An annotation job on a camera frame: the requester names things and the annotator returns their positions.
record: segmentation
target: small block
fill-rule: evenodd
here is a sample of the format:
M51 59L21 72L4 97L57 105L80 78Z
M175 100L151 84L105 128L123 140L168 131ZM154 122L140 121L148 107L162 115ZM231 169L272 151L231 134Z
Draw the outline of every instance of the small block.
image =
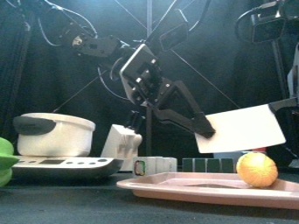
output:
M184 158L182 160L182 171L192 172L192 158Z
M234 165L232 158L222 158L220 159L220 172L224 172L224 173L235 172L235 165Z
M220 172L220 160L218 158L207 159L207 172Z
M207 171L206 158L195 158L194 171L195 172L206 172Z

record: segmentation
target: table surface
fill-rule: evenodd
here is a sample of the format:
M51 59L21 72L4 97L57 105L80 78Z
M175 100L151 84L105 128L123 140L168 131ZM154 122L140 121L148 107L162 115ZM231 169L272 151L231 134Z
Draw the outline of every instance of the table surface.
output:
M20 181L0 188L0 222L5 223L299 223L296 210L223 206L139 198L116 182L131 179L116 173L89 181ZM299 182L299 174L279 178Z

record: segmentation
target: green object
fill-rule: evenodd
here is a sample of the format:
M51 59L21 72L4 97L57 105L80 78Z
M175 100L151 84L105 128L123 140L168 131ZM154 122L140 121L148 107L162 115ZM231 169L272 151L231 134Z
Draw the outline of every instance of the green object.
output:
M0 186L5 186L12 179L13 171L12 168L0 171Z
M182 171L192 172L192 158L187 157L182 160Z
M8 140L0 137L0 154L15 154L15 147Z
M220 172L220 160L216 158L208 158L207 160L207 172Z
M234 173L235 172L235 165L232 158L222 158L220 159L220 169L222 172Z
M19 162L19 157L0 153L0 171L11 168L17 162Z
M13 145L0 137L0 186L4 186L13 176L12 166L19 162L19 157L13 154Z
M206 164L207 159L206 158L195 158L195 166L194 170L196 172L206 172L207 171L207 164Z

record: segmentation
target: plastic tray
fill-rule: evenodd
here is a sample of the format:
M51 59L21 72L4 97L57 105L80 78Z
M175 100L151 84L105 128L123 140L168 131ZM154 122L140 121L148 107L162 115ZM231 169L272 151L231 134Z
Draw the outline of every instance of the plastic tray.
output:
M167 172L116 183L135 196L247 207L299 209L299 184L278 179L254 188L236 173Z

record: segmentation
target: black curtain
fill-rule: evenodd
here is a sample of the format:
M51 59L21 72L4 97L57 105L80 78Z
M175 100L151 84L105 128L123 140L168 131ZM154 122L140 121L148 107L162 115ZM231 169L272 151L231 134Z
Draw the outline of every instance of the black curtain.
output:
M95 25L100 37L115 35L131 46L136 45L133 40L145 39L148 6L145 0L56 0L52 2L83 15ZM171 2L171 0L154 1L154 26ZM206 1L196 1L183 10L191 23L200 16L204 3ZM256 106L284 98L286 84L282 87L274 43L259 45L243 43L234 33L234 25L240 14L262 3L263 1L212 0L207 17L196 32L171 51L160 52L158 55L163 76L172 81L184 82L206 114ZM7 123L3 127L3 136L12 141L17 138L12 127L13 116L31 112L56 111L56 113L79 116L96 123L91 156L100 156L111 124L124 124L131 110L137 110L144 115L145 108L135 106L108 92L105 85L115 94L125 97L120 81L112 81L107 73L99 76L97 59L79 56L68 47L55 47L47 44L36 19L31 21L32 37L25 62L20 69L20 61L24 58L19 59L15 55L20 54L19 49L25 46L24 19L8 4L1 3L1 6L5 13L0 16L0 21L3 21L0 33L11 41L9 45L1 45L4 48L1 51L1 65L4 65L0 73L4 79L1 91L4 90L5 95L1 121ZM53 19L41 17L41 23L45 34L55 42ZM291 50L295 49L295 41L295 35L288 34L279 40L283 75L291 68L294 56ZM3 58L9 57L15 59L9 63L11 68L19 72L8 73L3 70L3 67L8 67ZM21 80L20 87L16 86L17 80ZM11 99L8 102L16 90L16 101ZM298 152L295 148L298 138L295 139L295 131L288 129L286 115L282 115L279 120L284 126L290 147ZM145 125L140 129L140 134L144 141L139 154L144 155ZM280 156L286 150L272 148L272 151ZM283 158L279 157L279 160L288 163L291 156L288 156L290 153L286 154ZM179 163L182 158L212 156L199 153L194 134L171 124L160 124L155 117L152 120L152 155L176 157Z

